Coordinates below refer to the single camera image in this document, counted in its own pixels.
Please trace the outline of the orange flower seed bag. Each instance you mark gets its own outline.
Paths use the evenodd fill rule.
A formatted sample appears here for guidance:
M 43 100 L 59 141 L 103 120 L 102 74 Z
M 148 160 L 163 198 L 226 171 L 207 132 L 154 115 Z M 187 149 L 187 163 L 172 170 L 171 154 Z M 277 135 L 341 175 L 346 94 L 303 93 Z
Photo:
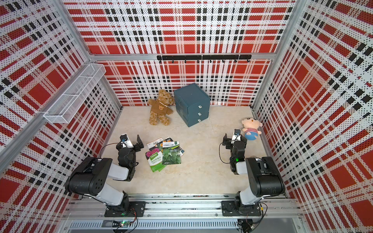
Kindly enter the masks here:
M 153 141 L 147 143 L 147 147 L 149 149 L 157 148 L 160 145 L 160 143 L 162 143 L 162 142 L 163 142 L 163 138 L 158 138 L 156 140 L 153 140 Z

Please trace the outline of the pink flower green seed bag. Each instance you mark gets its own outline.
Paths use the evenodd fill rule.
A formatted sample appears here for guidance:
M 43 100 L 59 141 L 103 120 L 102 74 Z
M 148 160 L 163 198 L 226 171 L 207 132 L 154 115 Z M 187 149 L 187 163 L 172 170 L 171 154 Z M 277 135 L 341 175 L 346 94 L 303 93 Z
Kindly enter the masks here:
M 145 154 L 152 172 L 162 171 L 166 165 L 163 165 L 163 154 L 159 148 L 153 148 Z

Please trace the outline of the dark green leaf seed bag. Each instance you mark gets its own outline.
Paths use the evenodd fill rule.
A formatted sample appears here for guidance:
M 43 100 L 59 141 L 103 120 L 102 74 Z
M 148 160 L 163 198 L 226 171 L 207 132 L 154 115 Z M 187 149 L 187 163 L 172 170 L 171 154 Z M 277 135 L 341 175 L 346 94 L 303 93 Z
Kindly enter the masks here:
M 181 164 L 181 148 L 179 141 L 163 141 L 162 143 L 162 164 L 178 165 Z

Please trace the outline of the orange fruit seed bag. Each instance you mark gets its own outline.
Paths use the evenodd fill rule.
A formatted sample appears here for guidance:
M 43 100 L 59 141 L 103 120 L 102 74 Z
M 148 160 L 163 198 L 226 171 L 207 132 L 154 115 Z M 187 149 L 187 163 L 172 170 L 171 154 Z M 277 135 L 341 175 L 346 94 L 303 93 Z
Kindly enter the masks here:
M 167 137 L 164 141 L 173 141 L 173 139 L 171 137 Z M 185 153 L 185 150 L 182 149 L 181 147 L 179 149 L 180 149 L 180 156 L 183 156 Z

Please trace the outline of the teal drawer cabinet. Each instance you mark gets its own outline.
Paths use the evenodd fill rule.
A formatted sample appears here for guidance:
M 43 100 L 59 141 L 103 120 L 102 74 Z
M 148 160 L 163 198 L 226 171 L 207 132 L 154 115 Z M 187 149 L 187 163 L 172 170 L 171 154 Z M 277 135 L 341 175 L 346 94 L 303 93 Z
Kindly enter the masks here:
M 209 117 L 210 97 L 192 83 L 174 91 L 176 110 L 188 127 Z

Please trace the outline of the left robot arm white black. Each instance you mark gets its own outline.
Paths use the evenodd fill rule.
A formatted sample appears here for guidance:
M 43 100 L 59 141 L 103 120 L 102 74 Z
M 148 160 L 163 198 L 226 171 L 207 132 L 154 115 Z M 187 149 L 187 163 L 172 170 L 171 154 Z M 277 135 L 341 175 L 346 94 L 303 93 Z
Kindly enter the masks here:
M 82 196 L 88 196 L 104 203 L 109 211 L 115 214 L 128 213 L 132 210 L 128 194 L 118 191 L 106 183 L 108 178 L 130 182 L 136 172 L 136 153 L 144 148 L 144 144 L 137 136 L 137 143 L 133 144 L 127 134 L 120 136 L 116 144 L 118 164 L 111 158 L 87 157 L 72 172 L 65 183 L 66 191 Z

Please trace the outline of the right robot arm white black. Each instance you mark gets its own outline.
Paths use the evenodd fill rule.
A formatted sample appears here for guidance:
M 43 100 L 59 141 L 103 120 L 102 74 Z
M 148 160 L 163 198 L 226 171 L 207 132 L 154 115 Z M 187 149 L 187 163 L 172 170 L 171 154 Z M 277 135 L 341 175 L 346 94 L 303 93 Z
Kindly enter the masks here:
M 249 180 L 249 187 L 239 191 L 234 202 L 222 202 L 223 208 L 239 215 L 254 213 L 261 200 L 285 193 L 284 182 L 271 157 L 245 157 L 247 139 L 244 136 L 234 133 L 228 138 L 225 135 L 221 144 L 230 150 L 230 170 L 235 175 L 246 174 Z

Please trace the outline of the pig plush toy striped shirt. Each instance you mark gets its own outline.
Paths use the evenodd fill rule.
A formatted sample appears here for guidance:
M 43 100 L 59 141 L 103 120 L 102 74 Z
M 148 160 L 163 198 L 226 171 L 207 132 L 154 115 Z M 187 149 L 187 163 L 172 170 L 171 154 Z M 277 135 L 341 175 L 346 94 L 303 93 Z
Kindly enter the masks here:
M 246 118 L 241 123 L 243 124 L 242 131 L 244 132 L 244 137 L 247 140 L 256 140 L 262 134 L 259 127 L 262 127 L 263 124 L 260 121 L 254 118 Z

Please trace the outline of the brown teddy bear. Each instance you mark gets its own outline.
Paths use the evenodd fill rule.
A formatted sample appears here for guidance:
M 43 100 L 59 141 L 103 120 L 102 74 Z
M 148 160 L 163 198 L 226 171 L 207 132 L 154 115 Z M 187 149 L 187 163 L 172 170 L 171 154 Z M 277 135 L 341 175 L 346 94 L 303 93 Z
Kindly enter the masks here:
M 170 106 L 175 105 L 175 98 L 171 95 L 171 93 L 161 89 L 158 92 L 157 99 L 148 100 L 148 104 L 151 106 L 149 118 L 149 123 L 151 125 L 157 125 L 159 121 L 165 126 L 171 124 L 170 118 L 167 117 L 167 115 L 171 115 L 173 113 Z

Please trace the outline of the green circuit board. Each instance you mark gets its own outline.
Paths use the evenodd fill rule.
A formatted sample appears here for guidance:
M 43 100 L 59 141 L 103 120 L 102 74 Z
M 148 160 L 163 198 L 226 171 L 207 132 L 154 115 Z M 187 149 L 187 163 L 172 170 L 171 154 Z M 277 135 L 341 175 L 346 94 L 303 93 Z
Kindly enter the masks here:
M 123 227 L 130 227 L 132 225 L 132 221 L 113 221 L 112 227 L 113 228 L 123 228 Z

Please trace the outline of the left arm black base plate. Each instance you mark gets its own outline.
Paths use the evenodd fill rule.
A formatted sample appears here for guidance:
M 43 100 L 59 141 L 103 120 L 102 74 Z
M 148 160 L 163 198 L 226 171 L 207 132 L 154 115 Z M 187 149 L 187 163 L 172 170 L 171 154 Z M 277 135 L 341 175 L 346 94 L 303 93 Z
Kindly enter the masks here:
M 125 201 L 118 206 L 106 206 L 105 217 L 143 217 L 146 202 Z

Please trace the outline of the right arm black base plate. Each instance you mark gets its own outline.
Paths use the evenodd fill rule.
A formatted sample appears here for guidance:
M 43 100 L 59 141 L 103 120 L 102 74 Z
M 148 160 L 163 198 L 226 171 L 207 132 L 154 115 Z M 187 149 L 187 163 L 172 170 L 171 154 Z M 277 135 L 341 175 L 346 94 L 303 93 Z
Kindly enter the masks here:
M 235 201 L 222 201 L 221 210 L 223 216 L 261 216 L 259 204 L 242 205 Z

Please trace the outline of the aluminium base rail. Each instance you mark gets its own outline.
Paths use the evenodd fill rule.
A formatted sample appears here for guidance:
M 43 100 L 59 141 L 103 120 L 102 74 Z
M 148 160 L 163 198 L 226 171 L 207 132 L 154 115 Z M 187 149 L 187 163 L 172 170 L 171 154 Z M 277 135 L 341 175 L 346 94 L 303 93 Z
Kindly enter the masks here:
M 222 201 L 233 194 L 131 194 L 130 202 L 146 202 L 143 217 L 105 217 L 106 206 L 93 199 L 73 201 L 58 228 L 73 232 L 212 232 L 305 233 L 298 202 L 284 196 L 263 199 L 261 216 L 223 216 Z M 132 221 L 130 227 L 113 228 L 113 221 Z

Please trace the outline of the black hook rail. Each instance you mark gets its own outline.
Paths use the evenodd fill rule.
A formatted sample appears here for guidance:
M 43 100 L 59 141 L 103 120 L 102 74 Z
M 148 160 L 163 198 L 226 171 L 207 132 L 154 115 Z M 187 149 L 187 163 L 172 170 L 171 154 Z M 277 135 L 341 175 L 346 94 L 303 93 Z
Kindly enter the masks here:
M 251 60 L 252 55 L 159 55 L 158 61 L 199 61 L 199 60 Z

